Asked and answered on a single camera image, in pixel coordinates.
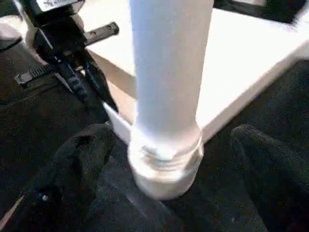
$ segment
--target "white table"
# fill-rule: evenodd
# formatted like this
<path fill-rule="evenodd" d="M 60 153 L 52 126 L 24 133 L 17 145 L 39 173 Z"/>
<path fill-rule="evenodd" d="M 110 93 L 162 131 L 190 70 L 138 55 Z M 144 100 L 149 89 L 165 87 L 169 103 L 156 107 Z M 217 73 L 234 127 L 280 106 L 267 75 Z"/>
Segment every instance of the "white table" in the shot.
<path fill-rule="evenodd" d="M 137 96 L 128 1 L 90 0 L 80 11 L 80 16 L 85 30 L 112 21 L 120 27 L 118 36 L 94 44 L 89 50 L 106 73 L 120 109 L 118 119 L 123 123 L 122 117 L 132 124 Z M 297 29 L 213 9 L 197 109 L 197 122 L 203 128 L 204 141 L 299 57 L 309 57 L 306 31 L 309 32 L 306 23 Z"/>

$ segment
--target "white surface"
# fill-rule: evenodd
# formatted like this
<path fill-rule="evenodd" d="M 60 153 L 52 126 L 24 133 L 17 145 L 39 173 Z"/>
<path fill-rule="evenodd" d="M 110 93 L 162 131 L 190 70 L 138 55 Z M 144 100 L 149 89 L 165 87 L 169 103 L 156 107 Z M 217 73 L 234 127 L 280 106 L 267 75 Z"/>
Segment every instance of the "white surface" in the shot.
<path fill-rule="evenodd" d="M 90 50 L 128 73 L 128 76 L 135 76 L 128 2 L 91 0 L 80 15 L 86 30 L 111 21 L 119 25 L 118 36 L 92 45 Z M 302 27 L 297 28 L 213 10 L 197 109 L 197 122 L 204 128 L 204 141 L 293 64 L 298 56 L 309 56 L 307 28 L 305 20 Z M 114 71 L 107 77 L 114 82 L 116 75 L 117 71 Z M 126 81 L 134 83 L 134 78 Z M 122 91 L 126 86 L 121 86 L 119 91 L 132 98 L 128 92 L 134 92 L 134 85 L 130 86 L 129 91 Z M 117 92 L 112 91 L 112 94 L 115 97 Z M 127 101 L 125 95 L 118 97 L 118 100 L 117 96 L 115 98 L 118 105 L 130 109 L 120 109 L 120 112 L 126 112 L 123 117 L 132 123 L 135 102 Z"/>
<path fill-rule="evenodd" d="M 156 200 L 184 194 L 203 156 L 196 110 L 212 6 L 130 0 L 139 100 L 128 160 L 137 185 Z"/>

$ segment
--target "pvc pipe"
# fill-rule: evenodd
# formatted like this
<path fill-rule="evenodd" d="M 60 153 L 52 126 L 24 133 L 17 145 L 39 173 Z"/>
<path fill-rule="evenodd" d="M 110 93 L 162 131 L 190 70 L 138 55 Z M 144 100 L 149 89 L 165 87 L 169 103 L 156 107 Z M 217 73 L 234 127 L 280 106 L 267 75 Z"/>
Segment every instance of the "pvc pipe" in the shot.
<path fill-rule="evenodd" d="M 138 103 L 128 159 L 154 199 L 184 194 L 203 156 L 196 110 L 212 6 L 130 0 Z"/>

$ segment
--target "sticker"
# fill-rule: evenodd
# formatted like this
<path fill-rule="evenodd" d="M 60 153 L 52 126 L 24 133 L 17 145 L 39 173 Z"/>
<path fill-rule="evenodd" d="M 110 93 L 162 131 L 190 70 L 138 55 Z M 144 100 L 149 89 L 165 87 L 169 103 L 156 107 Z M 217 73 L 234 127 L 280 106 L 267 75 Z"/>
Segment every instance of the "sticker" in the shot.
<path fill-rule="evenodd" d="M 42 11 L 49 11 L 54 8 L 72 4 L 77 1 L 78 0 L 37 0 L 37 4 Z"/>

